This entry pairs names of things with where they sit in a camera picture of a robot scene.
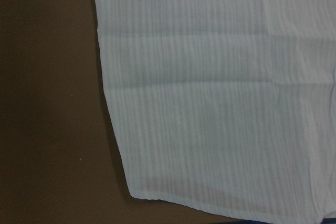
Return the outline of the light blue button-up shirt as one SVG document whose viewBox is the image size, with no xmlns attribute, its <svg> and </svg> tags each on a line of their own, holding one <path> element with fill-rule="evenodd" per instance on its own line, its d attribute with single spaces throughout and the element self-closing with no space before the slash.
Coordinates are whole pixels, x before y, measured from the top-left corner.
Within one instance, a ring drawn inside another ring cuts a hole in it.
<svg viewBox="0 0 336 224">
<path fill-rule="evenodd" d="M 335 0 L 95 0 L 130 195 L 335 217 Z"/>
</svg>

